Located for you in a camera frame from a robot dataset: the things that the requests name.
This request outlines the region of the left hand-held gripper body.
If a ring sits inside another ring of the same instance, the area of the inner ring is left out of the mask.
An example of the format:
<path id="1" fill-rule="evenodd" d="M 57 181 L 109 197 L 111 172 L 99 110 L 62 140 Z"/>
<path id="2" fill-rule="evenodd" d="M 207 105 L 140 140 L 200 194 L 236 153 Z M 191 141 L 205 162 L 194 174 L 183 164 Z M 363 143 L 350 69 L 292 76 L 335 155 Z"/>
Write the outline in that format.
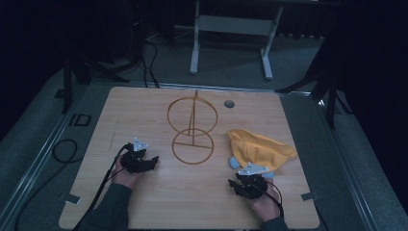
<path id="1" fill-rule="evenodd" d="M 145 161 L 143 159 L 148 144 L 140 141 L 138 138 L 134 138 L 126 149 L 127 152 L 122 156 L 120 162 L 129 173 L 141 173 L 145 168 L 150 165 L 154 165 L 152 161 Z"/>

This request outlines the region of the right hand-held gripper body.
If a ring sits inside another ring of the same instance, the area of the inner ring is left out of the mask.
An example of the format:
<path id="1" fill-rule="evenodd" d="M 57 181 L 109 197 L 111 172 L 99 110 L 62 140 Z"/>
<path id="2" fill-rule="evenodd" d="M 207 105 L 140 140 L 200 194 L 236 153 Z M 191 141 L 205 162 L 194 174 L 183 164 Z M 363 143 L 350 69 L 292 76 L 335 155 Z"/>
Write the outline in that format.
<path id="1" fill-rule="evenodd" d="M 260 198 L 268 189 L 268 185 L 263 173 L 267 173 L 268 168 L 262 167 L 253 163 L 249 163 L 246 167 L 236 173 L 239 184 L 245 191 L 247 199 Z"/>

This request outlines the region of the yellow fabric hat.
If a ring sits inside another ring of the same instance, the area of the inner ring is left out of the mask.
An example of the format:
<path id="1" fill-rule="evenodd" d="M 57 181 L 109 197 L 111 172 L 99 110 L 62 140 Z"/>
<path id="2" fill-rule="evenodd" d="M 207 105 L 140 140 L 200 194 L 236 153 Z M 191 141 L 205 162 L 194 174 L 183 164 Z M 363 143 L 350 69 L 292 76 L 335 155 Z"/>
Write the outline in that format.
<path id="1" fill-rule="evenodd" d="M 263 177 L 273 178 L 277 169 L 298 156 L 288 144 L 243 129 L 232 129 L 227 136 L 232 151 L 229 165 L 240 175 L 248 166 L 255 166 Z"/>

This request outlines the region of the person's left hand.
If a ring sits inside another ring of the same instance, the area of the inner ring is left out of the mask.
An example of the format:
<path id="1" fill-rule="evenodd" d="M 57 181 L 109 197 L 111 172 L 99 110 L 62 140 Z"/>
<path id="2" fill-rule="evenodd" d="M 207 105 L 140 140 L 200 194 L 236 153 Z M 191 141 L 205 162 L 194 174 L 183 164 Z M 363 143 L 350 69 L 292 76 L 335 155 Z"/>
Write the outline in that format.
<path id="1" fill-rule="evenodd" d="M 133 189 L 142 178 L 142 173 L 129 173 L 122 167 L 120 159 L 115 162 L 115 167 L 111 174 L 111 180 L 114 184 Z"/>

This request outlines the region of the person's right hand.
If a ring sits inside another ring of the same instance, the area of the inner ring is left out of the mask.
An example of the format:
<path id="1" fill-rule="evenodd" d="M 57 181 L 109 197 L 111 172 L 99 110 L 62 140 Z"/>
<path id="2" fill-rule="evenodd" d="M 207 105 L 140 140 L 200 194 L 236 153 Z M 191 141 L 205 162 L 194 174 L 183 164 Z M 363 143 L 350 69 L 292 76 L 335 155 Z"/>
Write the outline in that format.
<path id="1" fill-rule="evenodd" d="M 279 194 L 273 188 L 272 179 L 268 178 L 267 183 L 268 189 L 266 194 L 248 202 L 250 208 L 260 221 L 268 221 L 280 217 L 280 209 L 277 205 Z"/>

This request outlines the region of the black metal stand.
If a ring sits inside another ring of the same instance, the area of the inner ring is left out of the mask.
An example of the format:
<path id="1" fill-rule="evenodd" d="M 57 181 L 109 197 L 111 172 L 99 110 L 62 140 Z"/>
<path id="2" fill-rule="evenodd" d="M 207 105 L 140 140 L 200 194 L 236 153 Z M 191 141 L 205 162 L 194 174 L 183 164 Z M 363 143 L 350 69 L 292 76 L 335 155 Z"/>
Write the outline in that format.
<path id="1" fill-rule="evenodd" d="M 89 84 L 91 77 L 87 65 L 99 71 L 104 77 L 116 82 L 128 83 L 128 80 L 119 77 L 112 70 L 99 64 L 83 52 L 79 52 L 77 47 L 66 39 L 61 39 L 61 50 L 64 61 L 64 88 L 62 98 L 64 100 L 63 114 L 66 114 L 72 105 L 72 75 L 75 75 L 80 84 Z"/>
<path id="2" fill-rule="evenodd" d="M 347 42 L 344 40 L 343 34 L 332 28 L 324 38 L 304 77 L 288 87 L 276 90 L 276 92 L 287 94 L 315 82 L 316 84 L 309 96 L 313 100 L 320 101 L 325 94 L 328 94 L 325 120 L 334 129 L 335 105 L 346 49 Z"/>

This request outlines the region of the silver metal floor rail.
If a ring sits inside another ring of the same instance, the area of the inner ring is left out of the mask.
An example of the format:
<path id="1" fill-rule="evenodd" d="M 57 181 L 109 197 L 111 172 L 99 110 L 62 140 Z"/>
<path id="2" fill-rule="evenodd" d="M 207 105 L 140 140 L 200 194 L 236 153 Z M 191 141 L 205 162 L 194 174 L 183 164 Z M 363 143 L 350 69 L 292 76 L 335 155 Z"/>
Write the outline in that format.
<path id="1" fill-rule="evenodd" d="M 14 218 L 36 184 L 51 148 L 64 132 L 88 86 L 77 86 L 72 104 L 63 114 L 64 101 L 46 99 L 42 91 L 28 112 L 0 142 L 0 231 L 10 231 Z"/>
<path id="2" fill-rule="evenodd" d="M 342 170 L 344 180 L 347 183 L 349 193 L 354 201 L 361 221 L 364 224 L 366 231 L 379 231 L 378 225 L 374 220 L 370 206 L 363 194 L 362 188 L 360 187 L 352 165 L 348 160 L 341 140 L 337 135 L 336 130 L 329 126 L 328 122 L 326 121 L 326 110 L 328 109 L 328 104 L 324 100 L 320 99 L 317 101 L 317 107 L 320 110 L 320 117 L 324 120 L 324 124 L 326 125 L 328 137 L 333 142 L 334 148 L 339 158 L 340 168 Z"/>

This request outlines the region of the white metal table frame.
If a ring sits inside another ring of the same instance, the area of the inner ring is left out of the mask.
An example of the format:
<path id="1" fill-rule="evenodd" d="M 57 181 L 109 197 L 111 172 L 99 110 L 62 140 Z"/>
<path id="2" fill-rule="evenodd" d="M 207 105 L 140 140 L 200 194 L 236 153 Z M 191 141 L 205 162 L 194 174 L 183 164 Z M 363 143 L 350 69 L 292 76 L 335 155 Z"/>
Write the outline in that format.
<path id="1" fill-rule="evenodd" d="M 260 58 L 266 80 L 273 78 L 272 68 L 269 61 L 269 53 L 280 22 L 283 6 L 279 6 L 273 15 L 273 19 L 253 19 L 230 16 L 207 15 L 200 12 L 200 0 L 195 0 L 193 47 L 191 52 L 190 74 L 198 72 L 199 62 L 199 33 L 216 32 L 251 36 L 264 36 L 268 38 L 267 44 L 260 50 Z"/>

